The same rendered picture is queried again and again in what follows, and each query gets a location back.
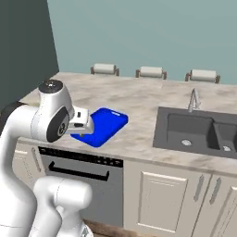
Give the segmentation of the silver tap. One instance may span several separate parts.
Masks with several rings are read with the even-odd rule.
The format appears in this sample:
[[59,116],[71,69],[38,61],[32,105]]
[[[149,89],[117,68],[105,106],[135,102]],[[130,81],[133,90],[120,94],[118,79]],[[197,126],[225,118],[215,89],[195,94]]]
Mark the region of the silver tap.
[[190,98],[190,102],[188,105],[188,111],[190,113],[193,112],[194,109],[198,109],[201,105],[201,101],[199,98],[199,93],[197,91],[196,88],[193,88],[192,92],[191,92],[191,98]]

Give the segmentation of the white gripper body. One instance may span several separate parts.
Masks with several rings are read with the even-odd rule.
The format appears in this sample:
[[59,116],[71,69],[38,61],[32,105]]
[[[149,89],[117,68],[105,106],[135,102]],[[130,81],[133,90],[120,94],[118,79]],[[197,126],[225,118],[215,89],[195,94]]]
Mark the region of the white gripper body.
[[87,123],[71,121],[68,127],[68,133],[92,134],[94,132],[94,123],[91,119]]

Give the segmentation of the grey dishwasher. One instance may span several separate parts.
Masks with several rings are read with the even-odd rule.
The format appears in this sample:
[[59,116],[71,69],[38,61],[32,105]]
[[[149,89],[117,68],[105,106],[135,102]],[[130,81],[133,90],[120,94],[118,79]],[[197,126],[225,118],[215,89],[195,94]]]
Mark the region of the grey dishwasher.
[[[41,146],[38,149],[46,175],[84,181],[91,185],[93,198],[90,205],[81,212],[84,218],[111,226],[123,226],[122,160]],[[104,176],[109,171],[109,178],[107,181],[99,181],[50,171],[48,166],[52,161],[55,162],[55,166],[58,168],[67,168]]]

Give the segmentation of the white cushioned stool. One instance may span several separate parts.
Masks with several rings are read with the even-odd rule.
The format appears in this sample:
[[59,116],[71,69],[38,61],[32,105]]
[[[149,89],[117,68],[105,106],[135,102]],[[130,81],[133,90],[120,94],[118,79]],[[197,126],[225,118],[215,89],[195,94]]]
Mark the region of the white cushioned stool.
[[167,72],[162,67],[146,67],[142,66],[135,71],[135,77],[149,77],[159,78],[165,80],[167,78]]
[[95,63],[91,66],[92,74],[119,75],[119,68],[114,64]]
[[192,69],[185,75],[185,80],[219,83],[220,76],[215,70]]

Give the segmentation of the beige cupboard door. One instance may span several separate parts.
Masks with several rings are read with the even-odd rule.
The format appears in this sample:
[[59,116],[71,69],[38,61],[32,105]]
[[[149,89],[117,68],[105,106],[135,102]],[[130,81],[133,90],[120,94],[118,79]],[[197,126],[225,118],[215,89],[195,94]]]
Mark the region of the beige cupboard door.
[[[217,178],[221,185],[209,204]],[[192,237],[237,237],[237,178],[213,175],[198,214]]]
[[[202,174],[205,179],[195,202]],[[192,237],[209,180],[203,172],[125,162],[123,227],[158,237]]]
[[[38,172],[35,166],[35,162],[31,153],[32,147],[34,147],[36,150],[41,172]],[[44,165],[38,147],[35,145],[17,143],[13,158],[13,170],[17,177],[32,189],[34,183],[39,178],[45,176]]]

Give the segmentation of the blue tray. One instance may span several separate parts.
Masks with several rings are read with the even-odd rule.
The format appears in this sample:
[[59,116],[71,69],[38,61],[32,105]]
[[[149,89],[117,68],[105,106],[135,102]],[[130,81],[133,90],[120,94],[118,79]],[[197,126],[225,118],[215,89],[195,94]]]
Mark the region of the blue tray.
[[94,122],[92,134],[80,136],[78,133],[72,133],[70,136],[92,147],[102,146],[129,122],[129,117],[126,114],[106,107],[97,109],[91,118]]

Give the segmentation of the dark grey double sink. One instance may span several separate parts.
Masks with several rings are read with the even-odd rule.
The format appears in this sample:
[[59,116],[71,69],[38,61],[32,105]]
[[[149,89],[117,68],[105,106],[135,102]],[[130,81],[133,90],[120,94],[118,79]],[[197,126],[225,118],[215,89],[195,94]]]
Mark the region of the dark grey double sink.
[[237,160],[237,115],[161,106],[153,147]]

